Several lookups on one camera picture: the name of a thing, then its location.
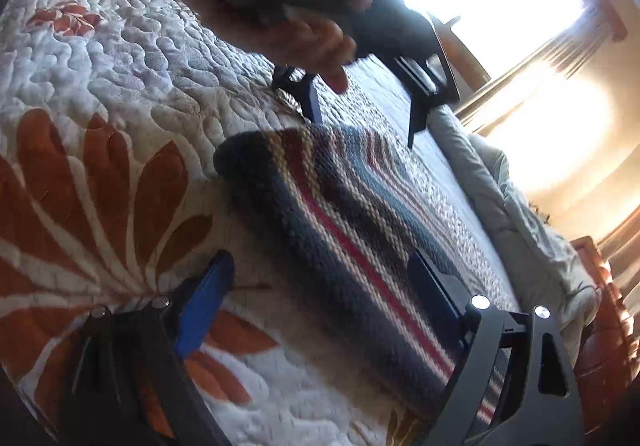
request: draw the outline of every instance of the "wooden furniture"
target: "wooden furniture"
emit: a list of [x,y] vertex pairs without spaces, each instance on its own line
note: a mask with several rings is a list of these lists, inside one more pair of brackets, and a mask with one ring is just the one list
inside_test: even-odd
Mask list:
[[572,245],[602,292],[598,314],[582,333],[574,368],[589,437],[609,418],[631,384],[633,368],[629,353],[633,323],[591,237],[574,240]]

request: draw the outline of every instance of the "human hand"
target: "human hand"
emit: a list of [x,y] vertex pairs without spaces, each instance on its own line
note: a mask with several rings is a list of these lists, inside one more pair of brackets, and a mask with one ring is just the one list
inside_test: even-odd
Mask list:
[[[339,94],[348,88],[342,66],[353,61],[356,44],[331,20],[304,22],[295,19],[267,28],[244,20],[221,0],[182,1],[226,42],[246,52],[264,54],[275,64],[320,74]],[[355,11],[361,11],[369,7],[371,0],[349,2]]]

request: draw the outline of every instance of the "bed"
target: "bed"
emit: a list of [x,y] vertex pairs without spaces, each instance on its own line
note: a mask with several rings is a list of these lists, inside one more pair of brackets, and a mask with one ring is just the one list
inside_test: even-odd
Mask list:
[[[90,308],[140,307],[225,248],[236,287],[186,366],[231,442],[410,441],[420,416],[292,295],[213,166],[234,135],[305,124],[270,89],[271,63],[217,39],[179,0],[11,0],[0,44],[0,362],[47,430]],[[448,259],[482,278],[500,308],[517,310],[430,133],[414,152],[404,147],[399,83],[375,60],[348,73],[343,96],[317,84],[324,122],[385,136]]]

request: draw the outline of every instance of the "beige curtain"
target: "beige curtain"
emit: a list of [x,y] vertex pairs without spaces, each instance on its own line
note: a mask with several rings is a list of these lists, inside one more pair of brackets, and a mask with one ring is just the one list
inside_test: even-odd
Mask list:
[[640,206],[599,242],[598,248],[609,261],[626,309],[632,316],[640,314]]
[[536,95],[543,83],[541,74],[552,71],[571,77],[612,33],[600,8],[587,7],[570,28],[504,76],[479,89],[456,115],[467,130],[486,136]]

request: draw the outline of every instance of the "rolled blanket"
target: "rolled blanket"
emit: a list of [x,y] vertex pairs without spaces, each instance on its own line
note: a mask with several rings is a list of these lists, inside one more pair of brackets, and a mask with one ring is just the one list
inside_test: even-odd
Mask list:
[[[256,231],[271,233],[302,265],[290,280],[332,330],[414,412],[433,417],[460,357],[422,310],[407,262],[423,248],[441,272],[467,286],[468,278],[434,237],[433,215],[391,143],[350,126],[249,132],[225,141],[214,164],[257,216]],[[505,367],[499,354],[478,421],[492,418]]]

